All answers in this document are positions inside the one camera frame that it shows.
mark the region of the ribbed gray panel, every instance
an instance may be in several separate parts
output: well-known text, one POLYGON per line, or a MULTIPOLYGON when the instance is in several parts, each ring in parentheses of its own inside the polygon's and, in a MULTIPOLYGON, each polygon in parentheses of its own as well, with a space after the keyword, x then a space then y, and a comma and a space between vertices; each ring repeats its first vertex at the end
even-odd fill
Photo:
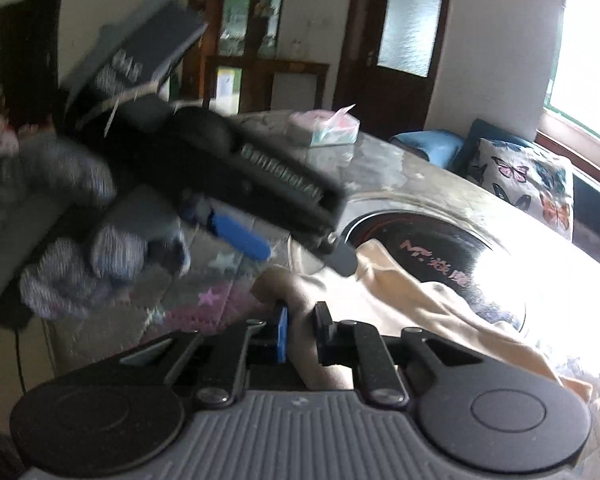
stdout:
MULTIPOLYGON (((227 410, 198 413, 158 458, 116 480, 468 480, 410 420, 355 392, 250 391, 227 410)), ((557 472, 552 480, 573 478, 557 472)), ((25 480, 58 480, 31 470, 25 480)))

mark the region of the black cable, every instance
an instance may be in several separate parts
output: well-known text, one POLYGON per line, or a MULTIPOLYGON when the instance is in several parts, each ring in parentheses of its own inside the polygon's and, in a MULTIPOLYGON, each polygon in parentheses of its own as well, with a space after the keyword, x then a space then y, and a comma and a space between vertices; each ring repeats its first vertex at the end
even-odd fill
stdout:
POLYGON ((16 364, 18 365, 18 378, 20 379, 20 388, 22 394, 27 393, 27 387, 24 385, 24 375, 22 374, 22 362, 20 361, 20 332, 16 328, 13 329, 13 333, 16 336, 16 364))

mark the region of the orange butterfly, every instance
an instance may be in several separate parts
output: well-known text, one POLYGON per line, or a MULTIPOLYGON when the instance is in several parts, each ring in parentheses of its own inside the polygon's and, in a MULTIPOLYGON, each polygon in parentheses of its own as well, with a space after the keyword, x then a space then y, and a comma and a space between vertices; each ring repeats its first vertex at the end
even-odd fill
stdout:
POLYGON ((542 193, 540 194, 540 202, 542 202, 542 216, 551 227, 556 227, 559 220, 565 230, 569 228, 569 216, 571 215, 569 204, 555 205, 555 202, 542 193))

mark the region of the butterfly pillow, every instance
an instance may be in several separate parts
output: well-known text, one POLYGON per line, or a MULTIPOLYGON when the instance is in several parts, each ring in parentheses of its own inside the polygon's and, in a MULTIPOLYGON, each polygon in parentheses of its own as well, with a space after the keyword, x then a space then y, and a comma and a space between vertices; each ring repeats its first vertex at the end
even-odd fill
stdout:
POLYGON ((573 167, 568 158, 501 140, 480 139, 467 179, 571 241, 573 167))

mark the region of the window sill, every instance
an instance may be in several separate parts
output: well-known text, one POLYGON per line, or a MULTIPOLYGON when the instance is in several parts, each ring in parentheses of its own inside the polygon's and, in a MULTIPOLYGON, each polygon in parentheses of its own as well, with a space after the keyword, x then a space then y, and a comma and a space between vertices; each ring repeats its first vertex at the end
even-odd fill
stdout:
POLYGON ((600 140, 550 110, 544 110, 536 143, 566 156, 571 163, 600 183, 600 140))

